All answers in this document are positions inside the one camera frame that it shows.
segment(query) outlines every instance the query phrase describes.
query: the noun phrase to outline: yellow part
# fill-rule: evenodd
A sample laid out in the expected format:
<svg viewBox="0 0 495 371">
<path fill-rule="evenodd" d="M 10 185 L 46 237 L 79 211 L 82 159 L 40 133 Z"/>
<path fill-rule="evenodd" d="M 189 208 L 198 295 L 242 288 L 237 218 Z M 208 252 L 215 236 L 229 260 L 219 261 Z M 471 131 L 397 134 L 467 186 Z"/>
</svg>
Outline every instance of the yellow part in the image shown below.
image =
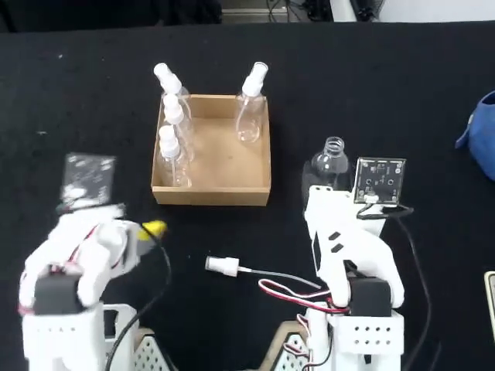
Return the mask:
<svg viewBox="0 0 495 371">
<path fill-rule="evenodd" d="M 143 223 L 143 226 L 149 230 L 153 236 L 161 237 L 167 230 L 167 224 L 161 220 L 153 220 L 152 222 Z M 151 237 L 146 233 L 145 230 L 140 230 L 138 233 L 138 239 L 140 241 L 148 241 Z"/>
</svg>

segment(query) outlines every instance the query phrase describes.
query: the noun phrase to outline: cardboard box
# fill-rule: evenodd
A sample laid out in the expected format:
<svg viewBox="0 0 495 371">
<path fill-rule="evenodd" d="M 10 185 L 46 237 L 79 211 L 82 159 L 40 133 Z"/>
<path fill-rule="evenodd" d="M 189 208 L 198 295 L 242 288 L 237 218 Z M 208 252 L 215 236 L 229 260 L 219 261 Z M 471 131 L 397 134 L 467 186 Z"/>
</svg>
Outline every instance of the cardboard box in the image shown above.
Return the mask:
<svg viewBox="0 0 495 371">
<path fill-rule="evenodd" d="M 234 129 L 234 95 L 193 95 L 195 158 L 189 175 L 192 186 L 168 187 L 157 171 L 158 128 L 163 122 L 160 105 L 152 191 L 157 203 L 168 205 L 266 206 L 271 188 L 268 105 L 260 138 L 251 144 L 237 139 Z"/>
</svg>

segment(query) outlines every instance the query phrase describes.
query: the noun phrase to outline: circuit board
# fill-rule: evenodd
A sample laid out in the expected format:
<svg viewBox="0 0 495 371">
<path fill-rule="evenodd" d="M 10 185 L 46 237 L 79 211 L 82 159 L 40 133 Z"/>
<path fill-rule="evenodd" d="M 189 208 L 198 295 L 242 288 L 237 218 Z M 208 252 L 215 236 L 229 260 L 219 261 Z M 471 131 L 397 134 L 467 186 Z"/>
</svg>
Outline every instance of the circuit board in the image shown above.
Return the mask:
<svg viewBox="0 0 495 371">
<path fill-rule="evenodd" d="M 104 205 L 111 198 L 115 157 L 70 153 L 66 157 L 60 198 L 70 205 L 83 199 L 87 205 Z"/>
<path fill-rule="evenodd" d="M 373 197 L 377 204 L 399 204 L 404 171 L 403 158 L 359 158 L 354 203 L 369 203 Z"/>
</svg>

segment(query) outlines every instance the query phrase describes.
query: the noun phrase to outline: black tabletop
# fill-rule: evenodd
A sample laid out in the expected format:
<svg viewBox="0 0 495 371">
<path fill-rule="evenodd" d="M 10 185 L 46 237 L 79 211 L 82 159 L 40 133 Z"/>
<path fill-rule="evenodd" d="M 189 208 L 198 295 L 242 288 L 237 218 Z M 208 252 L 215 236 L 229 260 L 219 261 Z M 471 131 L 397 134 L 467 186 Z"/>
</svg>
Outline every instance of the black tabletop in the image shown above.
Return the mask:
<svg viewBox="0 0 495 371">
<path fill-rule="evenodd" d="M 25 258 L 56 223 L 64 155 L 118 157 L 114 200 L 137 221 L 163 218 L 173 266 L 166 298 L 143 319 L 180 369 L 255 368 L 279 323 L 302 308 L 262 294 L 255 277 L 205 272 L 206 255 L 313 278 L 300 171 L 339 135 L 358 156 L 408 160 L 402 202 L 434 319 L 417 369 L 438 340 L 437 369 L 495 360 L 483 273 L 495 268 L 495 185 L 455 151 L 476 102 L 495 87 L 495 23 L 191 26 L 0 35 L 0 329 L 2 369 L 22 369 L 16 313 Z M 157 206 L 150 191 L 165 61 L 193 93 L 235 94 L 252 63 L 270 66 L 272 188 L 263 208 Z M 407 350 L 425 300 L 407 240 L 393 224 L 406 299 Z M 109 284 L 104 298 L 140 308 L 160 289 L 159 254 Z"/>
</svg>

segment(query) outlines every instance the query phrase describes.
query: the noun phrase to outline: spray pump cap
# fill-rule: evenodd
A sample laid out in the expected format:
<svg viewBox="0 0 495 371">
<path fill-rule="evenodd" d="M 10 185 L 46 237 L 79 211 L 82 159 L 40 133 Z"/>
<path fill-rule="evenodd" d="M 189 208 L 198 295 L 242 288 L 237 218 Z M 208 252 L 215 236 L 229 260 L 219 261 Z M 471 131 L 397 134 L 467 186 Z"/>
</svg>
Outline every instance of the spray pump cap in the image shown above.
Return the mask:
<svg viewBox="0 0 495 371">
<path fill-rule="evenodd" d="M 166 94 L 180 93 L 183 84 L 165 63 L 158 63 L 153 69 L 153 73 L 158 78 L 160 85 Z"/>
<path fill-rule="evenodd" d="M 167 94 L 163 97 L 163 113 L 166 121 L 172 125 L 177 125 L 184 119 L 183 107 L 176 95 Z"/>
<path fill-rule="evenodd" d="M 246 77 L 244 85 L 242 86 L 242 92 L 248 97 L 257 97 L 260 95 L 261 88 L 263 87 L 263 80 L 268 72 L 268 66 L 263 62 L 256 62 Z"/>
<path fill-rule="evenodd" d="M 172 125 L 165 125 L 158 131 L 160 153 L 163 157 L 174 158 L 180 153 L 179 141 Z"/>
</svg>

